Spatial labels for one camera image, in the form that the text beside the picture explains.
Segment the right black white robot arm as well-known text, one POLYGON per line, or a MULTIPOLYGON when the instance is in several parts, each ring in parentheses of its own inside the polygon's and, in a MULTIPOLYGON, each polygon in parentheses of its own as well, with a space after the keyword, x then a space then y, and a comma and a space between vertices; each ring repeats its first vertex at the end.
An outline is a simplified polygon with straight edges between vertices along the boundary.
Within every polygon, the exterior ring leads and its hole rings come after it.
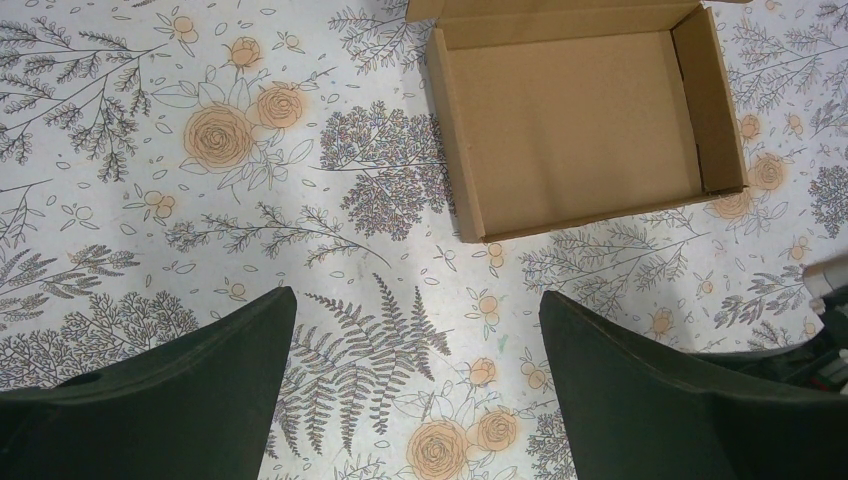
POLYGON ((847 394, 847 255, 801 271, 822 329, 802 343, 747 352, 698 354, 711 364, 759 379, 847 394))

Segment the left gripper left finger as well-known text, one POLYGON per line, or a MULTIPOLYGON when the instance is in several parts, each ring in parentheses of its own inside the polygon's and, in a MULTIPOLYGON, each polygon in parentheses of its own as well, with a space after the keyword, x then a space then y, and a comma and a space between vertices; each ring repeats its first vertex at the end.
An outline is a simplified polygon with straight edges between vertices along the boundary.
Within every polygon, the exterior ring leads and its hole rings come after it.
POLYGON ((297 300, 278 287, 195 332, 1 396, 5 479, 255 479, 297 300))

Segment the brown cardboard box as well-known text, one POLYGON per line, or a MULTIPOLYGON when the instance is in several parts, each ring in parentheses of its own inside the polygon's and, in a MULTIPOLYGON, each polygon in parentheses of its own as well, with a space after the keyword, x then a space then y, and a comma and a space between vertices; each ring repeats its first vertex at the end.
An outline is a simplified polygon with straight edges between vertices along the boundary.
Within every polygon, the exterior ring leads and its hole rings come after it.
POLYGON ((742 193, 698 1, 412 1, 461 239, 492 242, 742 193))

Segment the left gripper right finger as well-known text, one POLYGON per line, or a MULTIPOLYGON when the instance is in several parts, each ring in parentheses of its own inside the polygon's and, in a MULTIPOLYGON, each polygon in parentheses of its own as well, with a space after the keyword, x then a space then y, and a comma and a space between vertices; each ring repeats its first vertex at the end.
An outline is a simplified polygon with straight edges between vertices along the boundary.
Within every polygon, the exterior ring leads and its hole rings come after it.
POLYGON ((737 373, 554 291, 539 319, 581 479, 843 479, 847 398, 737 373))

